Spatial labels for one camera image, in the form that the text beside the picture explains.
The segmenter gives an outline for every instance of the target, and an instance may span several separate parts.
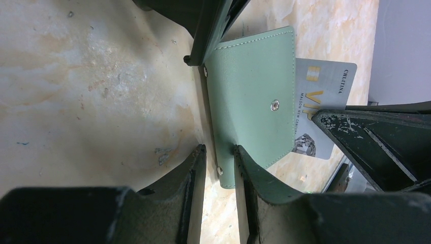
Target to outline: card holder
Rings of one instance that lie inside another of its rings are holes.
[[[292,27],[220,43],[205,62],[220,185],[235,187],[233,146],[263,168],[293,148],[295,35]]]

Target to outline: leather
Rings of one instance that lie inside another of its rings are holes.
[[[235,187],[234,145],[263,168],[293,148],[295,40],[292,27],[220,43],[205,62],[220,185]],[[271,110],[274,100],[280,102]]]

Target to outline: marble surface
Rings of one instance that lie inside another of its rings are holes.
[[[378,0],[252,0],[226,36],[286,25],[296,55],[353,62],[348,104],[366,104]],[[17,186],[139,190],[208,148],[201,243],[238,243],[234,190],[217,180],[201,74],[181,26],[130,0],[0,2],[0,195]],[[320,191],[330,160],[288,154],[268,170]]]

